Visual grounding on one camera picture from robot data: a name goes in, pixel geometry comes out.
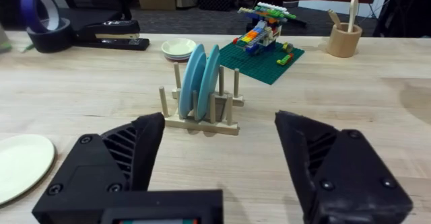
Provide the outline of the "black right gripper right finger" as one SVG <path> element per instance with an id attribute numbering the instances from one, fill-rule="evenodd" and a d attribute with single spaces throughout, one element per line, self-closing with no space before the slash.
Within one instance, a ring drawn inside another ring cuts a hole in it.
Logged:
<path id="1" fill-rule="evenodd" d="M 275 125 L 305 223 L 402 223 L 412 211 L 360 131 L 282 110 Z"/>

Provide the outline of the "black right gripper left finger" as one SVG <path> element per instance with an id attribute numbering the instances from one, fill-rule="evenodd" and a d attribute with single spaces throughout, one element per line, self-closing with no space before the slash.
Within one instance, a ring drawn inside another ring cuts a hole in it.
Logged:
<path id="1" fill-rule="evenodd" d="M 100 223 L 106 209 L 143 206 L 164 127 L 158 112 L 82 135 L 33 208 L 36 220 Z"/>

